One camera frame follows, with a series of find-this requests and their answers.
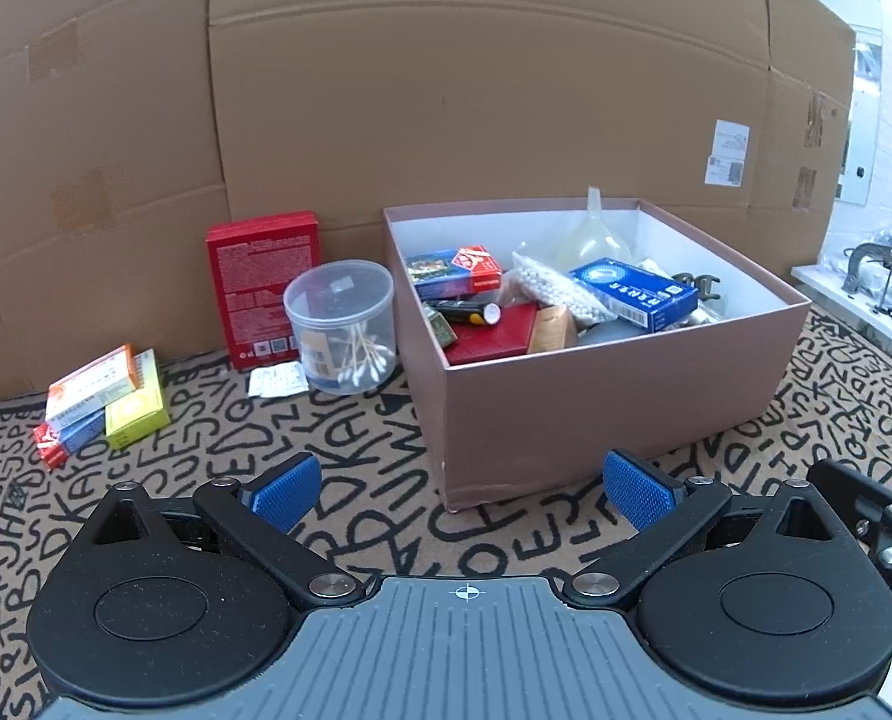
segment medicine box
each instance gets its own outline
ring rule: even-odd
[[[126,344],[55,382],[46,396],[46,422],[60,431],[100,412],[137,384],[133,348]]]
[[[58,469],[91,440],[101,436],[105,427],[106,415],[99,410],[60,431],[54,431],[44,422],[32,433],[43,463],[51,469]]]
[[[406,271],[421,300],[497,290],[502,278],[502,268],[484,247],[450,248],[410,257]]]
[[[319,265],[319,226],[308,211],[220,224],[206,237],[230,362],[237,370],[299,357],[283,293]]]
[[[140,386],[136,391],[106,407],[106,440],[113,449],[122,449],[169,425],[169,411],[156,368],[156,353],[136,357]]]
[[[657,333],[699,306],[699,290],[608,257],[569,271],[627,322]]]

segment red and white package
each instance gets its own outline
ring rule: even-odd
[[[70,459],[70,456],[65,451],[65,447],[60,443],[59,437],[46,423],[33,428],[32,435],[41,460],[50,469],[58,469],[59,466],[65,464],[65,461]]]
[[[299,357],[283,306],[286,286],[319,265],[310,211],[220,224],[206,236],[212,284],[237,370]]]

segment yellow-green medicine box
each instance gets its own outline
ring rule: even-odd
[[[152,349],[136,357],[136,369],[140,386],[106,407],[106,440],[113,449],[122,449],[169,425]]]

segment blue box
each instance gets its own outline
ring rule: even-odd
[[[105,429],[106,410],[99,409],[96,413],[74,422],[68,428],[61,429],[57,437],[65,453],[72,457],[91,440],[101,436]]]
[[[406,259],[420,300],[458,298],[500,288],[502,268],[483,247],[448,248]]]
[[[627,322],[656,333],[685,319],[699,306],[699,290],[665,276],[603,257],[569,271]]]

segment red cardboard package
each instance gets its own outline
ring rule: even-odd
[[[443,349],[449,365],[466,365],[468,362],[525,354],[538,311],[539,306],[535,303],[522,303],[502,309],[502,319],[495,327],[452,325],[455,343]]]
[[[234,368],[299,357],[283,293],[319,265],[319,225],[310,211],[219,224],[206,236],[212,284]]]

